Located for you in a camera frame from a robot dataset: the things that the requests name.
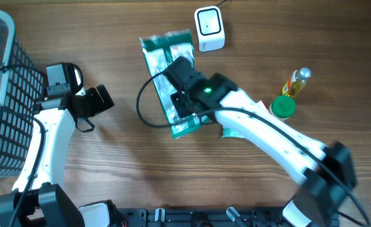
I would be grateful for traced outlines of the red white tissue pack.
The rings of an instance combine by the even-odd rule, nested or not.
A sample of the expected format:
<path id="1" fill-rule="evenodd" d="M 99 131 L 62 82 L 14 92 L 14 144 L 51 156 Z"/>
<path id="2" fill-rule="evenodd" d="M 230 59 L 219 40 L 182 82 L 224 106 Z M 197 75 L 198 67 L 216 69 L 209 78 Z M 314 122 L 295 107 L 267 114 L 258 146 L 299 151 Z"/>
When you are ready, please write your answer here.
<path id="1" fill-rule="evenodd" d="M 260 100 L 259 102 L 256 103 L 260 108 L 262 108 L 263 110 L 265 110 L 266 112 L 268 112 L 270 114 L 270 111 L 268 109 L 268 107 L 263 103 L 262 100 Z"/>

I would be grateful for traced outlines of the green lid small jar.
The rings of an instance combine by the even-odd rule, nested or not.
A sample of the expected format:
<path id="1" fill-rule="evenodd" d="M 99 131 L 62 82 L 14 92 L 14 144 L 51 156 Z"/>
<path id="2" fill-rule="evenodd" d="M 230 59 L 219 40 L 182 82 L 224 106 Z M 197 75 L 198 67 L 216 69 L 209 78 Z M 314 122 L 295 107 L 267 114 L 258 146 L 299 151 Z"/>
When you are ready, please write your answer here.
<path id="1" fill-rule="evenodd" d="M 297 105 L 293 98 L 289 96 L 278 96 L 268 107 L 270 113 L 281 121 L 287 120 L 296 111 Z"/>

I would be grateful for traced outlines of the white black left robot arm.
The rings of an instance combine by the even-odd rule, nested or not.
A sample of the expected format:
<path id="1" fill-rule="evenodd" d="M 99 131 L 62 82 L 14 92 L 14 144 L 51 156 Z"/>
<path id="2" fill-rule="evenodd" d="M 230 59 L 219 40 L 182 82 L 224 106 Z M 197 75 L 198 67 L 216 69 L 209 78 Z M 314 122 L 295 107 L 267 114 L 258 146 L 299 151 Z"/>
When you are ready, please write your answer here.
<path id="1" fill-rule="evenodd" d="M 34 107 L 28 153 L 11 193 L 0 195 L 0 226 L 120 226 L 112 201 L 76 207 L 63 190 L 67 149 L 78 120 L 114 102 L 104 85 L 73 93 L 68 84 L 47 88 Z"/>

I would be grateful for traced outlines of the grey plastic shopping basket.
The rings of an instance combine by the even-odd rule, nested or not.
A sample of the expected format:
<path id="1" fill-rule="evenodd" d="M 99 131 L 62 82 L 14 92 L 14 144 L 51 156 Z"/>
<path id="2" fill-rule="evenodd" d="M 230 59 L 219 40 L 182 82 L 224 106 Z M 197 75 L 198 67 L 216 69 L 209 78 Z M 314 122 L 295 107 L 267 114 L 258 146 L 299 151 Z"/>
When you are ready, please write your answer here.
<path id="1" fill-rule="evenodd" d="M 16 36 L 12 17 L 0 10 L 0 178 L 22 171 L 30 146 L 34 101 L 44 77 Z"/>

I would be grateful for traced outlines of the yellow oil bottle silver cap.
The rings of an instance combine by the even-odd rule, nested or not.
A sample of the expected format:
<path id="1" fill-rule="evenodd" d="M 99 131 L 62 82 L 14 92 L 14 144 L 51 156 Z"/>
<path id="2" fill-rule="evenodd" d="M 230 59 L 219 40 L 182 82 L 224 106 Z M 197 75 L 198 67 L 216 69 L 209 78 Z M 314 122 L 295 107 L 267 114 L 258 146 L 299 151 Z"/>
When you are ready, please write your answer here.
<path id="1" fill-rule="evenodd" d="M 280 94 L 295 99 L 297 94 L 304 88 L 310 77 L 311 70 L 308 67 L 303 67 L 294 71 L 290 79 L 281 89 Z"/>

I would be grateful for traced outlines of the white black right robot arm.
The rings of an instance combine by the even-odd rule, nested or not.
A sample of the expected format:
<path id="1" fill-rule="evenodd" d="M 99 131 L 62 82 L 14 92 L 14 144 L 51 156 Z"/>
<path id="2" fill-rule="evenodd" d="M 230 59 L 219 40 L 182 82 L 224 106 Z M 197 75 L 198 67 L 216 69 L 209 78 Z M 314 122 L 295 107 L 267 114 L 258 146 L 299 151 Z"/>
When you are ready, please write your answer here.
<path id="1" fill-rule="evenodd" d="M 180 103 L 233 129 L 272 157 L 300 188 L 282 211 L 291 226 L 330 226 L 357 184 L 350 150 L 326 146 L 278 120 L 221 74 L 166 75 Z"/>

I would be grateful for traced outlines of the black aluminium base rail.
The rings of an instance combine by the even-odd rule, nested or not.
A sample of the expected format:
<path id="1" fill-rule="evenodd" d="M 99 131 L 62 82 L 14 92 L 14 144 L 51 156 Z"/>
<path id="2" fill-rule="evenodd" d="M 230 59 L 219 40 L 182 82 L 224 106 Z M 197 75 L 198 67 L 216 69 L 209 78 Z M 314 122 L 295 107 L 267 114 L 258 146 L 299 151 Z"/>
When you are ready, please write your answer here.
<path id="1" fill-rule="evenodd" d="M 125 226 L 195 227 L 195 226 L 287 226 L 277 207 L 254 209 L 119 209 Z"/>

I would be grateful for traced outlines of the green 3M gloves package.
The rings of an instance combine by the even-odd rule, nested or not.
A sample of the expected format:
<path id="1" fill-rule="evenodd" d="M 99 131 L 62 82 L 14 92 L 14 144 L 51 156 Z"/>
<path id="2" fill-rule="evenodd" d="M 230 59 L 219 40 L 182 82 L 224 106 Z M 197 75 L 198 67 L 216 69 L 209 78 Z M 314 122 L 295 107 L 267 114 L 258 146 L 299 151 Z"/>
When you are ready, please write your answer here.
<path id="1" fill-rule="evenodd" d="M 166 69 L 176 58 L 183 56 L 191 65 L 195 63 L 195 53 L 191 31 L 189 29 L 171 31 L 163 35 L 153 35 L 149 38 L 141 38 L 140 44 L 144 59 L 151 76 Z M 164 116 L 168 123 L 173 124 L 183 120 L 174 107 L 170 96 L 177 92 L 174 86 L 164 77 L 158 76 L 153 79 L 153 84 L 158 95 Z M 185 122 L 171 126 L 173 138 L 179 138 L 199 130 L 203 123 L 209 119 L 202 117 L 198 119 L 189 115 L 184 118 Z"/>

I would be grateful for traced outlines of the white barcode scanner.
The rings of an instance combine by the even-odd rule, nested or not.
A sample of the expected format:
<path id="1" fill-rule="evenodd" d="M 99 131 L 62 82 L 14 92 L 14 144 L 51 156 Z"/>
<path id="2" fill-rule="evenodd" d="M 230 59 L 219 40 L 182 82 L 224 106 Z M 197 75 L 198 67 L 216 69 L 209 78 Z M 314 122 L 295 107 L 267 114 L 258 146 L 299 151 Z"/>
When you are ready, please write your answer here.
<path id="1" fill-rule="evenodd" d="M 198 8 L 194 13 L 200 52 L 219 50 L 225 44 L 221 10 L 217 6 Z"/>

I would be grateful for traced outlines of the pale green snack packet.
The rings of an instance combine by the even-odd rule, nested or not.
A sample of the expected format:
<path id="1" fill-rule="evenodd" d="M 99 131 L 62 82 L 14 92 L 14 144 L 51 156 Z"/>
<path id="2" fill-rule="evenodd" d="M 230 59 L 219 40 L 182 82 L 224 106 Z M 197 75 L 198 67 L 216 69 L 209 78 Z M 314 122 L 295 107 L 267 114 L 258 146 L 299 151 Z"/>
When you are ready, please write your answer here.
<path id="1" fill-rule="evenodd" d="M 240 133 L 237 131 L 230 129 L 228 127 L 223 127 L 222 128 L 222 136 L 221 138 L 238 138 L 238 139 L 244 139 L 245 137 L 242 136 Z"/>

